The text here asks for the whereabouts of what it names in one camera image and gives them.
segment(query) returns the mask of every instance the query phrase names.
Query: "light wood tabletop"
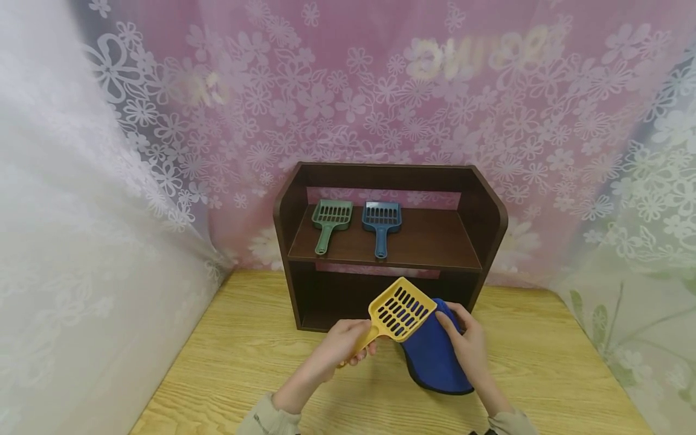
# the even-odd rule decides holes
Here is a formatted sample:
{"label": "light wood tabletop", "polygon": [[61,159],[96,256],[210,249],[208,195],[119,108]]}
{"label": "light wood tabletop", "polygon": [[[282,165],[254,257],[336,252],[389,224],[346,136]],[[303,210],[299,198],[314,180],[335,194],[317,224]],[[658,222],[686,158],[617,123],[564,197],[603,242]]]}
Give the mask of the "light wood tabletop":
{"label": "light wood tabletop", "polygon": [[[487,332],[491,370],[541,434],[652,432],[553,293],[486,287],[474,315]],[[215,296],[132,435],[234,434],[324,337],[298,331],[278,272],[236,271]],[[303,412],[303,434],[480,434],[475,394],[419,388],[397,345],[338,370]]]}

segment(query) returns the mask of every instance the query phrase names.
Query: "sleeve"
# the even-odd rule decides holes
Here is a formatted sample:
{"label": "sleeve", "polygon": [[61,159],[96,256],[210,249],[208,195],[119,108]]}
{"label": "sleeve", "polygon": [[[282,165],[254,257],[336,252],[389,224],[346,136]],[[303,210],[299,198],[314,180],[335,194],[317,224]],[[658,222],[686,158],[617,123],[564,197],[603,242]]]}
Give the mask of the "sleeve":
{"label": "sleeve", "polygon": [[299,435],[300,415],[279,411],[267,393],[237,428],[237,435]]}
{"label": "sleeve", "polygon": [[527,415],[518,409],[514,413],[499,412],[489,417],[488,423],[497,435],[539,435]]}

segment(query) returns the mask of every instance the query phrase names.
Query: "blue fabric bag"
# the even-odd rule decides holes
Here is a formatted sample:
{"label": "blue fabric bag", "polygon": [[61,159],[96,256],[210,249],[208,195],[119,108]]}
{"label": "blue fabric bag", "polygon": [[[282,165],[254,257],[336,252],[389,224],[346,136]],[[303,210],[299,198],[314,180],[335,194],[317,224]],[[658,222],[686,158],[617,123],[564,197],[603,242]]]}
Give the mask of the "blue fabric bag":
{"label": "blue fabric bag", "polygon": [[[442,299],[437,311],[445,313],[461,332],[457,318]],[[465,395],[474,388],[461,369],[450,337],[435,315],[428,316],[420,328],[401,346],[406,354],[406,364],[411,378],[426,390],[449,395]]]}

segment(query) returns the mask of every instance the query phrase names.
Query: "floral curtain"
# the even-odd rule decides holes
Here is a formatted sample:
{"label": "floral curtain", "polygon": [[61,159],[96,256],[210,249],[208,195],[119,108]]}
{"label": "floral curtain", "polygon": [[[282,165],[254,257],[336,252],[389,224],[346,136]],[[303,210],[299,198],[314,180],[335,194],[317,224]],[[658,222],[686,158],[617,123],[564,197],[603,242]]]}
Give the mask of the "floral curtain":
{"label": "floral curtain", "polygon": [[228,262],[128,146],[64,2],[0,3],[0,434],[126,434]]}
{"label": "floral curtain", "polygon": [[510,215],[490,282],[564,297],[657,434],[696,424],[691,2],[69,4],[168,226],[280,269],[271,208],[298,161],[475,164]]}

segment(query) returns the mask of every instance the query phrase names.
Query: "dark brown wooden shelf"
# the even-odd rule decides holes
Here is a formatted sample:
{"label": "dark brown wooden shelf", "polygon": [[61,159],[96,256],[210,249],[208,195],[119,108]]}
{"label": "dark brown wooden shelf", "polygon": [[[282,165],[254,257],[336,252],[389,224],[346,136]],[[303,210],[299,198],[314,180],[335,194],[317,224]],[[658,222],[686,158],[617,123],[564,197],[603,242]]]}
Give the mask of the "dark brown wooden shelf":
{"label": "dark brown wooden shelf", "polygon": [[[402,209],[401,230],[389,234],[384,261],[374,257],[375,234],[363,230],[363,204],[354,204],[349,229],[334,232],[319,257],[308,187],[456,192],[459,203],[456,210]],[[409,280],[428,296],[471,311],[507,229],[505,206],[474,166],[298,163],[273,218],[295,322],[308,331],[367,317],[370,302],[396,279],[318,271],[318,263],[437,270],[438,278]]]}
{"label": "dark brown wooden shelf", "polygon": [[375,234],[363,229],[362,207],[353,207],[347,230],[334,231],[326,255],[314,249],[321,230],[314,228],[309,205],[304,213],[290,252],[291,261],[363,264],[481,272],[476,252],[456,210],[402,209],[402,227],[387,236],[388,257],[374,256]]}

